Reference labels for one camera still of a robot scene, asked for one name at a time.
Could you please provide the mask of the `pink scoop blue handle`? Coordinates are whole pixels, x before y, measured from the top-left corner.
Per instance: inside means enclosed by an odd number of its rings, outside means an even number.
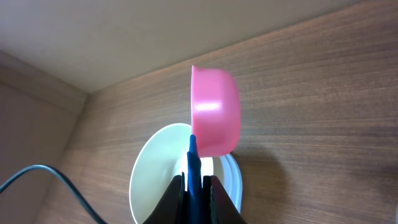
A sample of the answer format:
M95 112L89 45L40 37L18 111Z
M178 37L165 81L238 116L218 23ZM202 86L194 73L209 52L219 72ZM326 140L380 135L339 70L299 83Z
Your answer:
M187 222L202 223L201 159L231 154L239 141L239 91L228 72L192 67L191 122L192 134L187 153Z

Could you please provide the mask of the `white bowl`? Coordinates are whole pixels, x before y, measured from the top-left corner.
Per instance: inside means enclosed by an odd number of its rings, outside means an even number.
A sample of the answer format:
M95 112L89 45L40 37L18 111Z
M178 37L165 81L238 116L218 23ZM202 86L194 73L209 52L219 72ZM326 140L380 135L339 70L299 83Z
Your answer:
M129 203L135 223L143 223L149 217L174 176L188 174L190 135L189 124L170 124L152 135L141 149L129 186ZM211 174L223 184L220 157L201 159L201 175Z

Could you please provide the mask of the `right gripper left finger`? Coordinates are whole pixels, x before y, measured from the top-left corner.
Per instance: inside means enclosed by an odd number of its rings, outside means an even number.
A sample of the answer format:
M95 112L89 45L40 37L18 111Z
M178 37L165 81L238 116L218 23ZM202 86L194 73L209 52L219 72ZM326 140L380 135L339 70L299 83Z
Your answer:
M144 224L178 224L182 223L183 199L185 195L185 175L176 175L166 188L153 212Z

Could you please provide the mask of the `white digital kitchen scale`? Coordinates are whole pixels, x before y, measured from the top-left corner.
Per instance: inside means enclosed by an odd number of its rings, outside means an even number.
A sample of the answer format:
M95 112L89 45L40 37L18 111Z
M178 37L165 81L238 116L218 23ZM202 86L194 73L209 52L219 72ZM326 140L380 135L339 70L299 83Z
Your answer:
M241 213L243 178L238 163L231 154L221 156L220 161L223 169L223 187L238 213Z

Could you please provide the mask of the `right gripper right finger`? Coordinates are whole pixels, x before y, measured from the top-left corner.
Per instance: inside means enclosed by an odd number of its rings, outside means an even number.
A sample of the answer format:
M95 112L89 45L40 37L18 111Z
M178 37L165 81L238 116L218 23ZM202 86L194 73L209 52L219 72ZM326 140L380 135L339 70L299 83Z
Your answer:
M247 224L215 175L203 177L202 223Z

